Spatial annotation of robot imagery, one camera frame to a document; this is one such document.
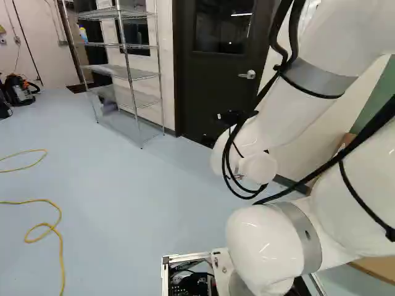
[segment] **doorway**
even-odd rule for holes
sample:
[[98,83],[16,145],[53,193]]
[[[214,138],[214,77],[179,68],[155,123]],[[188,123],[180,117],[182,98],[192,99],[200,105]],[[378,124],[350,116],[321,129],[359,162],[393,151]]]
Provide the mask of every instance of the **doorway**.
[[216,114],[257,94],[276,0],[174,0],[176,133],[212,147]]

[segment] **wall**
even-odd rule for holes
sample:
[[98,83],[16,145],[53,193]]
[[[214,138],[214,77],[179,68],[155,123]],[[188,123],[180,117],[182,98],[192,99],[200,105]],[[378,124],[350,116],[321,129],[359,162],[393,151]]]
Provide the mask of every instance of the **wall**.
[[[289,50],[286,26],[282,26],[280,30],[279,41]],[[278,174],[295,181],[300,180],[333,155],[342,135],[350,130],[370,97],[388,59],[388,55],[378,59],[346,91],[344,96],[338,99],[300,137],[288,145],[270,149],[270,153],[278,161]],[[280,62],[280,57],[273,50],[269,50],[260,89],[273,76],[273,66]]]
[[[111,0],[96,0],[98,8],[111,6]],[[130,5],[131,1],[121,1]],[[159,30],[160,46],[160,67],[162,71],[162,95],[164,103],[165,126],[171,130],[175,129],[174,124],[174,77],[173,77],[173,20],[172,20],[172,0],[157,0],[157,20]],[[146,0],[146,9],[154,12],[154,0]],[[156,44],[155,19],[148,18],[149,44]],[[102,21],[102,32],[105,42],[117,43],[117,33],[113,20]],[[129,54],[130,67],[158,71],[157,52],[151,49],[151,56]],[[107,49],[107,57],[110,64],[125,66],[125,56],[119,49]],[[113,79],[115,84],[129,87],[128,82]],[[159,95],[159,80],[150,78],[133,82],[133,88],[144,93]],[[153,122],[161,123],[160,105],[155,104],[138,110],[139,115]]]
[[362,109],[350,132],[357,134],[382,106],[395,94],[395,56],[393,55],[377,82],[372,95]]
[[[58,46],[57,35],[51,13],[44,0],[14,0],[21,19],[23,29],[35,59],[38,71],[43,79],[45,88],[62,88],[66,85],[78,84],[70,49],[68,46]],[[54,14],[55,24],[62,37],[63,26],[59,23],[55,4],[48,0]],[[36,72],[23,39],[22,31],[12,6],[11,0],[6,0],[12,23],[21,39],[20,56],[17,68],[18,74],[24,74],[29,80],[36,79]],[[4,74],[14,71],[18,47],[13,41],[14,34],[6,14],[3,0],[0,1],[0,24],[6,29],[7,45],[0,45],[0,69]]]

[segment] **door window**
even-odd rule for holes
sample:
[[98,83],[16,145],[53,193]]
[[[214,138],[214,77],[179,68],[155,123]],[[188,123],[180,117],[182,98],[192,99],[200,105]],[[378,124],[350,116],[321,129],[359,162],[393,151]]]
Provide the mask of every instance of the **door window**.
[[196,0],[194,50],[243,54],[254,0]]

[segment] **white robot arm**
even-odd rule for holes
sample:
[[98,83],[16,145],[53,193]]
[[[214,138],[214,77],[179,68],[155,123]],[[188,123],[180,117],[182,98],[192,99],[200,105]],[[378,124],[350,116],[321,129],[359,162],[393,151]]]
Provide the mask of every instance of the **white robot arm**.
[[[302,36],[299,57],[237,134],[234,143],[240,153],[233,146],[230,150],[234,172],[269,182],[277,166],[264,151],[298,137],[379,56],[395,52],[393,15],[393,0],[323,0]],[[226,131],[212,154],[219,175],[227,139]],[[256,296],[284,295],[301,274],[359,257],[395,255],[389,235],[395,228],[394,151],[391,121],[327,170],[311,196],[232,214],[228,252],[249,290]]]

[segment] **yellow cable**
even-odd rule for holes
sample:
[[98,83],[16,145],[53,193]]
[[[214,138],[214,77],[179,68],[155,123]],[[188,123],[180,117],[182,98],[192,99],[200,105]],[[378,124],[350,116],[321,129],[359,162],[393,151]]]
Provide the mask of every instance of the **yellow cable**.
[[21,168],[13,168],[11,170],[2,170],[0,171],[0,173],[10,173],[11,171],[20,171],[20,170],[26,170],[27,168],[31,168],[33,166],[35,166],[37,163],[39,163],[40,161],[42,161],[44,159],[45,156],[47,156],[48,151],[46,149],[33,149],[33,150],[25,150],[25,151],[21,151],[18,153],[14,153],[11,155],[8,155],[6,157],[0,158],[0,162],[2,162],[3,160],[6,160],[8,158],[17,156],[17,155],[21,155],[21,154],[25,154],[25,153],[30,153],[30,152],[37,152],[37,151],[43,151],[44,154],[39,158],[39,160],[37,160],[35,163],[33,163],[32,165],[27,165],[27,166],[23,166]]
[[[11,172],[11,171],[19,171],[19,170],[24,170],[24,169],[26,169],[26,168],[31,168],[32,166],[34,166],[34,165],[36,165],[37,163],[39,163],[40,161],[42,161],[42,159],[44,159],[44,157],[45,157],[45,156],[47,155],[47,153],[48,153],[47,150],[45,150],[45,149],[26,150],[26,151],[18,152],[18,153],[9,155],[9,156],[7,156],[7,157],[4,157],[4,158],[0,159],[0,162],[3,161],[3,160],[5,160],[5,159],[7,159],[7,158],[14,157],[14,156],[16,156],[16,155],[20,155],[20,154],[24,154],[24,153],[29,153],[29,152],[36,152],[36,151],[44,151],[45,153],[44,153],[43,156],[42,156],[37,162],[35,162],[34,164],[29,165],[29,166],[25,166],[25,167],[22,167],[22,168],[16,168],[16,169],[13,169],[13,170],[0,171],[0,173],[8,173],[8,172]],[[24,241],[25,241],[27,244],[31,244],[31,243],[40,241],[41,239],[43,239],[44,237],[46,237],[51,231],[53,231],[54,233],[56,233],[56,235],[57,235],[58,238],[59,238],[59,263],[60,263],[60,270],[61,270],[61,273],[62,273],[62,287],[61,287],[61,289],[60,289],[60,296],[62,296],[62,295],[63,295],[63,291],[64,291],[64,286],[65,286],[65,280],[66,280],[65,271],[64,271],[64,262],[63,262],[63,238],[62,238],[62,235],[60,234],[60,232],[59,232],[58,230],[56,230],[56,226],[60,223],[60,221],[61,221],[61,219],[62,219],[62,210],[59,208],[58,205],[56,205],[54,202],[51,202],[49,199],[31,199],[31,200],[26,200],[26,201],[24,201],[24,202],[9,202],[9,201],[3,201],[3,202],[0,202],[0,204],[3,204],[3,205],[23,205],[23,204],[30,204],[30,203],[32,203],[32,202],[46,202],[46,203],[49,203],[50,205],[52,205],[53,207],[55,207],[55,208],[59,211],[59,217],[58,217],[58,219],[56,220],[56,222],[55,222],[54,225],[51,225],[51,224],[46,223],[46,222],[35,225],[34,227],[30,228],[30,229],[28,230],[28,232],[26,232]],[[29,237],[29,234],[30,234],[34,229],[39,228],[39,227],[42,227],[42,226],[47,227],[47,228],[48,228],[47,231],[45,231],[44,233],[42,233],[42,235],[36,237],[35,239],[29,239],[29,238],[28,238],[28,237]]]

